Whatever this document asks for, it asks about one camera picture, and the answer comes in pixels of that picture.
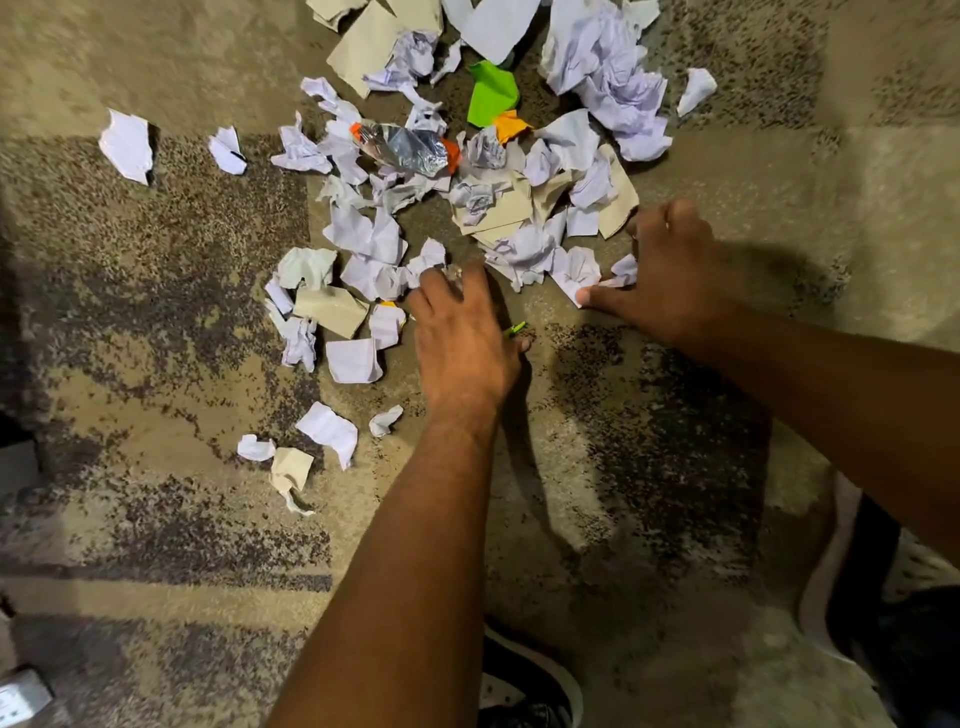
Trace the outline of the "white power plug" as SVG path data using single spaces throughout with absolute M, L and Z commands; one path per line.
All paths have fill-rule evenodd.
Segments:
M 30 666 L 0 676 L 0 728 L 29 722 L 54 702 L 42 675 Z

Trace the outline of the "person's black shoe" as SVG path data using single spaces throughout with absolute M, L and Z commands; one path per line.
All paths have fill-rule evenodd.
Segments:
M 477 728 L 581 728 L 582 688 L 557 661 L 484 625 Z
M 901 524 L 837 471 L 834 525 L 798 602 L 798 626 L 819 650 L 848 664 L 855 642 L 874 631 Z

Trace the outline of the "person's black right shoe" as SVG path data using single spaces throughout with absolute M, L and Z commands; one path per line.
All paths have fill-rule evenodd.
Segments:
M 855 642 L 874 631 L 901 524 L 837 471 L 834 525 L 798 602 L 798 626 L 819 650 L 848 664 Z

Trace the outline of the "person's right forearm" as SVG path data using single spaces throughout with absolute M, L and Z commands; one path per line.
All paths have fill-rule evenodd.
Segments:
M 960 353 L 732 303 L 675 345 L 768 408 L 960 568 Z

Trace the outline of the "person's right hand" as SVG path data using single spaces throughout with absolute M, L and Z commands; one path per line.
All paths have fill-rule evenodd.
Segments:
M 743 308 L 711 225 L 691 200 L 671 200 L 630 221 L 637 277 L 632 316 L 613 316 L 702 363 L 714 336 Z

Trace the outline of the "green crumpled paper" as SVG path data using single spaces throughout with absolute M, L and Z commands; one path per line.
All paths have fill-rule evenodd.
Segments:
M 521 94 L 513 72 L 487 60 L 478 61 L 467 70 L 474 81 L 466 116 L 469 125 L 486 128 L 498 116 L 516 109 Z

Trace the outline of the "person's left forearm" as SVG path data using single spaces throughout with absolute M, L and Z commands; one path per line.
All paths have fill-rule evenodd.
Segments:
M 499 410 L 430 410 L 266 728 L 474 728 Z

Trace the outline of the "person's black left shoe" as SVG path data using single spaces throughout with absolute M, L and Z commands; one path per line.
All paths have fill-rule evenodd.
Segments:
M 484 625 L 477 728 L 581 728 L 582 688 L 557 661 Z

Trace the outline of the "silver foil wrapper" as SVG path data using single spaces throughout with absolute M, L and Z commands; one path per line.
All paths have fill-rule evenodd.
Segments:
M 435 130 L 361 120 L 349 131 L 359 148 L 378 164 L 428 179 L 454 174 L 461 162 L 459 146 Z

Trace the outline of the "orange crumpled paper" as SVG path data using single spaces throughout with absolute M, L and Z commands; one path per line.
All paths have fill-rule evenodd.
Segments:
M 506 146 L 509 141 L 533 128 L 532 125 L 518 116 L 514 108 L 498 114 L 490 122 L 490 125 L 494 128 L 496 139 L 502 146 Z

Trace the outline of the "person's left hand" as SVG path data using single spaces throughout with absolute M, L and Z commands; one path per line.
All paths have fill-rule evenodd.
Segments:
M 429 418 L 497 418 L 519 378 L 502 375 L 505 326 L 483 264 L 467 263 L 460 285 L 441 269 L 428 268 L 407 304 Z

